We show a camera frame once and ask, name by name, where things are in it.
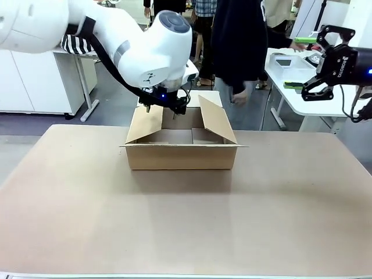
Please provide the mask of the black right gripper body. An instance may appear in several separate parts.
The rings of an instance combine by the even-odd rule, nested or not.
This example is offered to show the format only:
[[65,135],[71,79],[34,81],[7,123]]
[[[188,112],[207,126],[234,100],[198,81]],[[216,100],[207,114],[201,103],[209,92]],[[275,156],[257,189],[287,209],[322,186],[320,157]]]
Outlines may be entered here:
[[340,45],[325,51],[316,69],[316,78],[327,85],[356,85],[354,75],[357,50],[347,45]]

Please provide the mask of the person's right hand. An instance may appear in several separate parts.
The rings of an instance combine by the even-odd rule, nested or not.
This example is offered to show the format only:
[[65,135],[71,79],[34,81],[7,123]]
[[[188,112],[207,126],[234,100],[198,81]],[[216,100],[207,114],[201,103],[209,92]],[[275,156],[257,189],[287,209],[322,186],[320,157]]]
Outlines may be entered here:
[[244,90],[238,94],[233,94],[231,97],[231,102],[235,105],[244,105],[248,101],[248,92],[247,90]]

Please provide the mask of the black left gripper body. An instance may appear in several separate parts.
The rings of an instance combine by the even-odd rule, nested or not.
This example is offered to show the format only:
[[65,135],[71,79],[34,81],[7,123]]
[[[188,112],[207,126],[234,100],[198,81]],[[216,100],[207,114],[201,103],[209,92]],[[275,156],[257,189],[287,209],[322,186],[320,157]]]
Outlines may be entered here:
[[191,101],[189,91],[181,87],[185,92],[185,96],[178,97],[178,91],[167,92],[163,87],[153,87],[151,90],[145,88],[138,91],[139,103],[145,108],[146,106],[160,106],[169,108],[173,113],[184,115],[187,105]]

